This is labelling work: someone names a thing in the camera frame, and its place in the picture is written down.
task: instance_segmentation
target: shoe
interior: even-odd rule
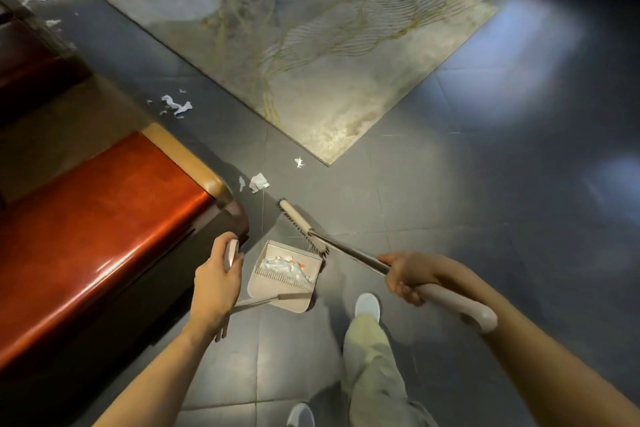
[[[370,292],[360,294],[356,301],[356,317],[360,314],[371,314],[376,322],[380,322],[380,301]]]
[[[316,427],[311,407],[304,402],[295,404],[289,413],[287,427]]]

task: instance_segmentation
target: person's left hand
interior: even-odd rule
[[[211,338],[223,326],[240,294],[244,253],[239,253],[229,271],[225,271],[223,255],[227,243],[237,238],[232,232],[220,235],[213,242],[211,256],[196,269],[189,324]]]

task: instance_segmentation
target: patterned rug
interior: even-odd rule
[[[328,165],[496,11],[478,0],[107,1]]]

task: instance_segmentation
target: person's right arm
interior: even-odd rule
[[[412,286],[435,283],[495,311],[498,327],[481,337],[540,426],[640,426],[638,407],[460,262],[417,252],[378,259],[391,265],[391,291],[414,305],[422,300]]]

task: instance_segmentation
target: hand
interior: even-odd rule
[[[410,304],[420,306],[424,300],[413,289],[422,284],[438,284],[453,289],[452,277],[467,269],[463,264],[443,255],[425,255],[419,252],[384,253],[378,260],[391,266],[387,286]]]
[[[189,324],[192,327],[208,334],[213,338],[225,317],[238,300],[244,253],[239,253],[229,271],[225,271],[223,255],[227,243],[237,238],[232,232],[220,235],[213,242],[211,256],[196,269],[191,301],[191,317]]]

